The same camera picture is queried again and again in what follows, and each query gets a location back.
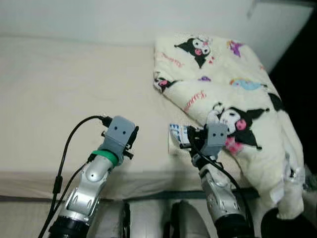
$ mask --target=green ring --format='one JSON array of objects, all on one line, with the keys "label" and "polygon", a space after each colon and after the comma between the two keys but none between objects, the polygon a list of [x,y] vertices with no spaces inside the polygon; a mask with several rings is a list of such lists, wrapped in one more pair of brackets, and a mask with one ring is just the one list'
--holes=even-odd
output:
[{"label": "green ring", "polygon": [[113,166],[116,166],[118,164],[118,159],[117,157],[111,153],[110,151],[105,151],[105,150],[95,150],[92,152],[92,154],[94,155],[101,155],[106,157],[107,159],[109,159],[111,161],[111,163],[113,164]]}]

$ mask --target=blanket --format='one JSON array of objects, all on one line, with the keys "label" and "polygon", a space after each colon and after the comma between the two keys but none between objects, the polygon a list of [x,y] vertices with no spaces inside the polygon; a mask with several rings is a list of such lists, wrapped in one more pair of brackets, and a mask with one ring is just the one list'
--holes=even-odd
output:
[{"label": "blanket", "polygon": [[304,209],[302,145],[256,54],[236,40],[156,40],[154,86],[201,126],[228,126],[225,148],[263,202],[293,219]]}]

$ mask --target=floor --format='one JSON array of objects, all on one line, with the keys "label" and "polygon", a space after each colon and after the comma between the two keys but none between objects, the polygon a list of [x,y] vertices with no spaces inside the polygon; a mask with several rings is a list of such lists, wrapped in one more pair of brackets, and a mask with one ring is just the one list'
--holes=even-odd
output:
[{"label": "floor", "polygon": [[[202,216],[212,238],[216,231],[203,199],[186,199]],[[152,199],[130,202],[131,238],[162,238],[163,227],[170,216],[174,202],[179,200]],[[100,211],[110,206],[110,202],[102,202]],[[2,238],[36,238],[46,219],[49,202],[2,201],[0,202],[0,231]],[[258,199],[250,202],[253,212],[257,237],[260,236],[261,219],[266,210]]]}]

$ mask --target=bed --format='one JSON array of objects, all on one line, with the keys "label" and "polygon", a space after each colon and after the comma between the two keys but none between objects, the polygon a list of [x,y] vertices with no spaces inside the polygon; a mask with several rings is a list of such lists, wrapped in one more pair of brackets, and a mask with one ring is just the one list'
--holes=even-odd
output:
[{"label": "bed", "polygon": [[[188,153],[169,150],[168,141],[171,122],[196,123],[154,89],[153,68],[153,47],[0,37],[0,195],[51,198],[70,131],[96,114],[121,115],[140,127],[133,160],[113,170],[103,198],[201,190]],[[101,144],[103,129],[92,121],[75,134],[64,186]],[[232,157],[221,152],[219,159],[249,186]]]}]

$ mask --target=black cable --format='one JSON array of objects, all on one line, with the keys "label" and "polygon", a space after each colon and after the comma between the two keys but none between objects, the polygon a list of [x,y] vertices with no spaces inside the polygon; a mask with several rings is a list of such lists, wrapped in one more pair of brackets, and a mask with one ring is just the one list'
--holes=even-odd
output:
[{"label": "black cable", "polygon": [[204,154],[202,154],[202,152],[200,150],[197,149],[193,137],[189,138],[190,139],[190,143],[192,145],[192,148],[205,160],[207,160],[212,166],[214,166],[216,169],[218,169],[219,171],[221,171],[222,173],[224,173],[229,179],[230,181],[233,183],[233,185],[236,187],[238,193],[241,195],[242,201],[244,203],[245,206],[245,211],[246,211],[246,219],[249,223],[249,227],[252,230],[252,235],[254,236],[254,225],[253,225],[253,218],[252,218],[252,214],[250,211],[250,207],[247,203],[247,200],[245,198],[245,196],[243,195],[243,192],[241,191],[240,186],[238,185],[237,181],[222,167],[220,167],[219,165],[217,165],[214,161],[208,159]]},{"label": "black cable", "polygon": [[[61,173],[62,173],[62,170],[63,170],[63,166],[64,166],[64,163],[65,163],[65,158],[66,158],[66,154],[67,154],[67,149],[68,149],[68,145],[70,143],[70,140],[72,138],[72,136],[74,135],[74,133],[76,132],[76,130],[85,122],[91,120],[91,119],[100,119],[100,120],[104,120],[104,117],[102,116],[91,116],[91,117],[87,117],[85,119],[83,119],[82,121],[80,121],[75,127],[74,129],[71,131],[71,133],[69,134],[68,136],[68,139],[66,141],[66,144],[65,144],[65,147],[64,147],[64,152],[63,152],[63,156],[62,156],[62,159],[61,159],[61,162],[60,162],[60,165],[59,165],[59,169],[58,169],[58,172],[57,172],[57,176],[55,178],[55,182],[54,182],[54,186],[53,186],[53,198],[52,198],[52,202],[51,202],[51,207],[50,207],[50,211],[49,211],[49,214],[48,214],[48,217],[42,227],[42,230],[38,236],[38,238],[42,238],[44,233],[45,233],[45,230],[47,229],[47,226],[49,225],[51,219],[53,218],[55,212],[56,212],[56,207],[55,207],[55,204],[56,204],[56,200],[57,200],[57,195],[60,193],[60,190],[61,190],[61,186],[62,186],[62,181],[63,181],[63,177],[61,176]],[[77,173],[79,172],[80,170],[77,170],[74,174],[73,174],[73,177],[71,178],[70,182],[74,179],[74,177],[77,175]],[[68,189],[70,186],[70,183],[68,182],[66,188]],[[67,192],[67,189],[65,188],[64,190],[64,193],[62,195],[62,197],[65,196],[66,192]]]}]

